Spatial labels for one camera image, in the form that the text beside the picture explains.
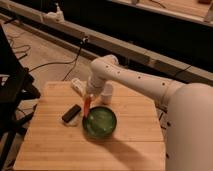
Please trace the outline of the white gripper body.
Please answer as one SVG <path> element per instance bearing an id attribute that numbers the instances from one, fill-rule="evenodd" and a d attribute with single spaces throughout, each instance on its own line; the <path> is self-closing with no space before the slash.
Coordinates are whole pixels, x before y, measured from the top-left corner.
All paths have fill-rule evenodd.
<path id="1" fill-rule="evenodd" d="M 88 95 L 92 95 L 93 97 L 97 97 L 103 91 L 102 87 L 95 87 L 92 83 L 88 82 L 86 84 L 86 93 Z"/>

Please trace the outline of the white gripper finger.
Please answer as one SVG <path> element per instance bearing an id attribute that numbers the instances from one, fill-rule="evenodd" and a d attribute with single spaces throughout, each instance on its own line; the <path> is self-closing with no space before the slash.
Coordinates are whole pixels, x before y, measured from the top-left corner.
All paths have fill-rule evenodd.
<path id="1" fill-rule="evenodd" d="M 94 94 L 86 94 L 85 101 L 94 101 L 95 96 Z"/>

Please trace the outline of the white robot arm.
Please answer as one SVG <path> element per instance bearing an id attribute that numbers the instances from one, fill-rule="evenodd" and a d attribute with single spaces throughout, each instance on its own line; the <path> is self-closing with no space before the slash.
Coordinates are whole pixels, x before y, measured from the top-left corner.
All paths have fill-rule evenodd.
<path id="1" fill-rule="evenodd" d="M 108 80 L 167 109 L 166 171 L 213 171 L 213 87 L 121 68 L 114 55 L 93 60 L 86 92 L 98 95 Z"/>

